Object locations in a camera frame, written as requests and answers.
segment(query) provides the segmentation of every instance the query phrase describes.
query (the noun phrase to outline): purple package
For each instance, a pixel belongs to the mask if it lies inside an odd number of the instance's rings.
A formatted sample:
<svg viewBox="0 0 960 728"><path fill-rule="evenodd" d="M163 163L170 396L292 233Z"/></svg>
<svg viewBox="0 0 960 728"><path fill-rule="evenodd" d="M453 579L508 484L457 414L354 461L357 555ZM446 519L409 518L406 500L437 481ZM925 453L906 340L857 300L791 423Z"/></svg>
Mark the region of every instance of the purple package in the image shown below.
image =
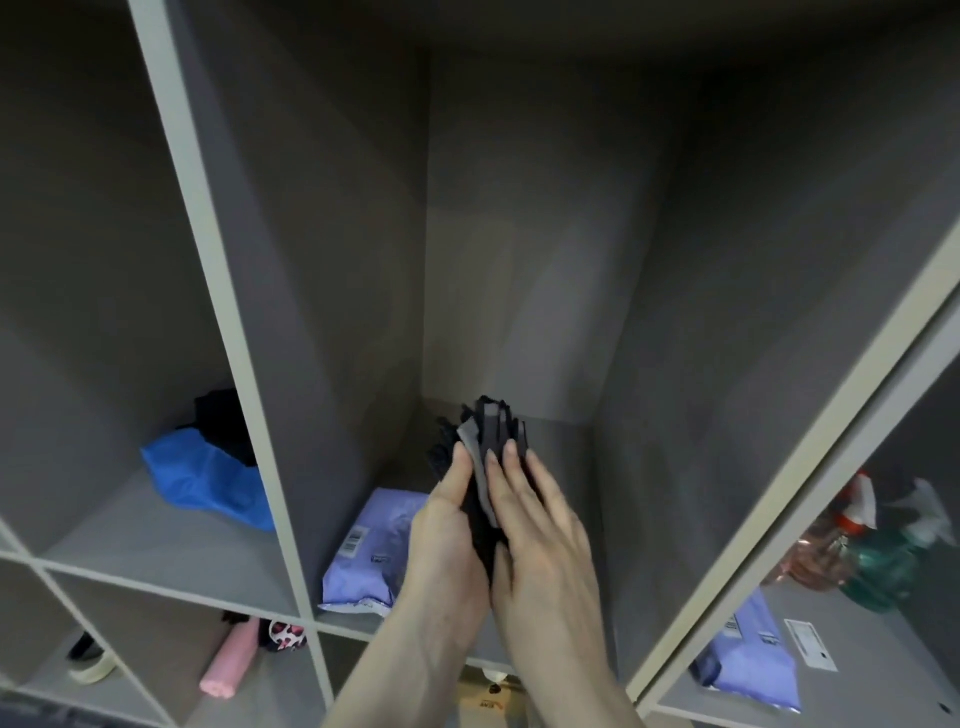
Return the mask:
<svg viewBox="0 0 960 728"><path fill-rule="evenodd" d="M373 612L386 617L407 571L414 516L428 495L377 488L324 574L328 612Z"/></svg>
<svg viewBox="0 0 960 728"><path fill-rule="evenodd" d="M780 641L777 621L760 589L736 610L690 669L705 688L800 712L796 664Z"/></svg>

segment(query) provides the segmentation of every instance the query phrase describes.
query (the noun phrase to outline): pink bottle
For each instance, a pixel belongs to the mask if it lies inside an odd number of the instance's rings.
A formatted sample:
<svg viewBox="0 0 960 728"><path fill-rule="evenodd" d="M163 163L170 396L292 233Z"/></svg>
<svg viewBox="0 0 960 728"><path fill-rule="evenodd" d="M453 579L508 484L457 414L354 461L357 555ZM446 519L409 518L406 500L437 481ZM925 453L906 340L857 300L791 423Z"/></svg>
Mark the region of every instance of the pink bottle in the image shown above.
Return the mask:
<svg viewBox="0 0 960 728"><path fill-rule="evenodd" d="M256 655L259 635L259 619L251 618L235 625L200 681L200 689L224 700L234 697Z"/></svg>

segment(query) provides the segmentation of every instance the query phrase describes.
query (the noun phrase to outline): right hand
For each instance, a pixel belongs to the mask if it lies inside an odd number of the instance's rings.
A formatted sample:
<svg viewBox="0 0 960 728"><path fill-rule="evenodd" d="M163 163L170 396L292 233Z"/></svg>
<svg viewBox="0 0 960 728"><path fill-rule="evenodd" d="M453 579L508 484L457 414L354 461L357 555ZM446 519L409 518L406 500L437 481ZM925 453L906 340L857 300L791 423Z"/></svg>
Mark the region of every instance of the right hand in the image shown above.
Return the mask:
<svg viewBox="0 0 960 728"><path fill-rule="evenodd" d="M641 725L607 661L600 588L584 525L553 475L529 451L531 488L510 441L503 467L490 454L493 509L510 548L497 545L497 627L547 725Z"/></svg>

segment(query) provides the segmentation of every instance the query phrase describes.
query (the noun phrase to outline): sticker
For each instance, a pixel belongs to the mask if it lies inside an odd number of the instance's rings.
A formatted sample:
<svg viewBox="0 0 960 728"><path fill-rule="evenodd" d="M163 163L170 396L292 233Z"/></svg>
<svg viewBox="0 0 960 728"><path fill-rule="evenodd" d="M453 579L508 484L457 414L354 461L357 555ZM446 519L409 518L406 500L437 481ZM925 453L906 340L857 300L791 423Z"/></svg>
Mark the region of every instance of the sticker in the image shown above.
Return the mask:
<svg viewBox="0 0 960 728"><path fill-rule="evenodd" d="M733 615L727 620L727 623L723 625L723 636L729 637L732 640L743 639L743 632L740 631L740 622L736 620L736 615Z"/></svg>
<svg viewBox="0 0 960 728"><path fill-rule="evenodd" d="M797 644L800 654L803 655L807 667L825 669L830 672L839 671L836 663L833 662L833 658L830 657L830 653L827 652L823 640L820 639L820 635L817 634L817 630L810 622L785 619L783 623L790 630L793 641Z"/></svg>
<svg viewBox="0 0 960 728"><path fill-rule="evenodd" d="M769 644L772 647L780 646L780 638L777 637L773 632L757 632L760 637L760 641L764 644Z"/></svg>
<svg viewBox="0 0 960 728"><path fill-rule="evenodd" d="M343 556L345 559L352 559L357 555L357 549L363 543L363 540L367 538L367 534L370 533L370 529L366 526L355 525L350 529L347 539L344 541L344 544L340 546L340 550L337 551L337 556Z"/></svg>

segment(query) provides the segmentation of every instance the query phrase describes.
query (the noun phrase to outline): black garment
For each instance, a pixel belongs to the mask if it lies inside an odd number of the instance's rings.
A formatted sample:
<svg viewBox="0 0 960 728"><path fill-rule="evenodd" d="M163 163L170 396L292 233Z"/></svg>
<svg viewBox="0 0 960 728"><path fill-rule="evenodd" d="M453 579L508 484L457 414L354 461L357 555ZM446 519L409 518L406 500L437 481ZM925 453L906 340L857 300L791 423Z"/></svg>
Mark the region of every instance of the black garment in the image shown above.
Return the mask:
<svg viewBox="0 0 960 728"><path fill-rule="evenodd" d="M193 401L197 420L187 426L197 428L214 448L220 448L248 468L255 468L256 455L236 389L214 390Z"/></svg>
<svg viewBox="0 0 960 728"><path fill-rule="evenodd" d="M530 471L527 469L526 454L528 449L526 423L513 416L510 407L505 401L491 400L481 397L470 409L464 405L461 414L461 425L470 421L476 425L476 444L479 445L479 463L474 457L473 477L464 498L463 511L467 514L470 523L470 534L473 537L473 548L487 570L487 577L493 581L493 562L498 542L507 543L507 537L496 522L492 511L488 514L485 501L489 502L487 493L487 478L484 470L487 453L493 450L497 460L503 460L503 448L508 440L516 440L516 448L520 455L520 463L527 480L537 491L537 485ZM430 469L438 479L442 480L453 462L453 447L458 441L464 441L464 431L458 431L458 426L450 420L441 417L437 421L440 426L440 443L427 452Z"/></svg>

